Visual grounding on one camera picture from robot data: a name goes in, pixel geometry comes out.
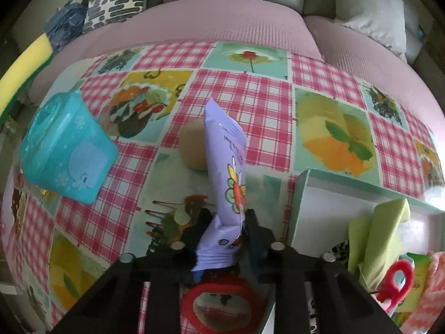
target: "purple snack packet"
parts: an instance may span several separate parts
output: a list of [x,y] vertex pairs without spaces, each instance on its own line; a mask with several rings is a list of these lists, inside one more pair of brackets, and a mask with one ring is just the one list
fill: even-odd
[[235,265],[244,221],[246,136],[213,99],[206,105],[204,132],[217,214],[198,244],[193,271]]

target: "container lid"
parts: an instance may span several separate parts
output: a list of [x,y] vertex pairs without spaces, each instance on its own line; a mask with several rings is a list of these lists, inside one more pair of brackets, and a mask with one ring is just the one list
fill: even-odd
[[23,139],[19,159],[30,183],[39,177],[59,138],[83,104],[80,90],[57,93],[40,108]]

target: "pink sofa cushion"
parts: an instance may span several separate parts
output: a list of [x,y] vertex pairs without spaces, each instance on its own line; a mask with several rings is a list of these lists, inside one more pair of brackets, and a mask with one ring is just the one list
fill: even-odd
[[218,40],[272,46],[322,60],[303,18],[288,7],[258,0],[181,0],[78,37],[37,76],[29,96],[40,104],[57,76],[80,59],[150,43]]
[[445,143],[445,117],[423,80],[406,63],[365,35],[332,20],[306,16],[306,25],[324,60],[388,93],[430,127]]

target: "beige round object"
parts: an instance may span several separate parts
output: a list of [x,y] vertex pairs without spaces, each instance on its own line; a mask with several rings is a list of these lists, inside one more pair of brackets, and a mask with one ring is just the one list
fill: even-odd
[[179,150],[187,167],[206,171],[206,138],[204,136],[204,118],[198,118],[183,125],[179,130]]

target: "yellow-green cloth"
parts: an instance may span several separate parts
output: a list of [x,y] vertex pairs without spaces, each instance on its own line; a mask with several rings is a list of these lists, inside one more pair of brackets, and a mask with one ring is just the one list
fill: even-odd
[[368,291],[377,290],[389,267],[403,252],[397,227],[410,216],[408,200],[401,198],[378,204],[374,215],[349,222],[348,270],[354,273],[359,269],[360,284]]

